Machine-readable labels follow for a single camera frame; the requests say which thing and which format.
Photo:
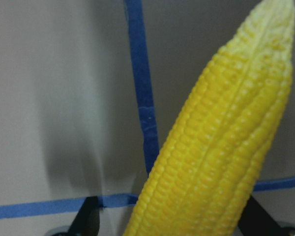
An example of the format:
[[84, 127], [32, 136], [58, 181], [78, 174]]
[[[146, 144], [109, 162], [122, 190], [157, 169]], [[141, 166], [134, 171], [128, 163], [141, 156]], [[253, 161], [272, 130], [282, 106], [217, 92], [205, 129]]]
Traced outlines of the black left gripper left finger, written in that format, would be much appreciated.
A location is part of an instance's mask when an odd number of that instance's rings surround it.
[[71, 226], [68, 236], [97, 236], [100, 228], [99, 201], [97, 196], [87, 197]]

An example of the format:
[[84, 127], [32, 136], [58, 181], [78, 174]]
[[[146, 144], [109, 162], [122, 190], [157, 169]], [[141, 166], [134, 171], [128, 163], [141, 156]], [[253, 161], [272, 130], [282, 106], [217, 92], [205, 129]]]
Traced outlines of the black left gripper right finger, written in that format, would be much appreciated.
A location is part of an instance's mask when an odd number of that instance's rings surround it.
[[238, 222], [243, 236], [282, 236], [282, 228], [253, 198], [249, 198]]

